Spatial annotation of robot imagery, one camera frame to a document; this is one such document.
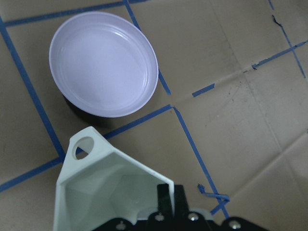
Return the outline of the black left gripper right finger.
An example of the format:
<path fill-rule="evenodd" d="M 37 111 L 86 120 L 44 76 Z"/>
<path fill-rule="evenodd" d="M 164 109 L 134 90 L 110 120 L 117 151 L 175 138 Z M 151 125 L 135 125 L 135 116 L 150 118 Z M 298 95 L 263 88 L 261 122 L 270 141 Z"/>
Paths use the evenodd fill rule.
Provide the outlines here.
<path fill-rule="evenodd" d="M 174 186 L 175 216 L 183 217 L 189 212 L 189 206 L 183 185 Z"/>

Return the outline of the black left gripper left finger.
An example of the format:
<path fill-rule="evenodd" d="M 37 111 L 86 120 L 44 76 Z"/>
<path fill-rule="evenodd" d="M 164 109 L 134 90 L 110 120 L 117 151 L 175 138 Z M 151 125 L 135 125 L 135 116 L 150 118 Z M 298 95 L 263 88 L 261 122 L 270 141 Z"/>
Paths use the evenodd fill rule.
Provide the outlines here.
<path fill-rule="evenodd" d="M 169 185 L 168 184 L 158 184 L 157 185 L 157 203 L 158 212 L 164 215 L 166 218 L 173 217 L 173 210 L 171 199 L 169 195 Z"/>

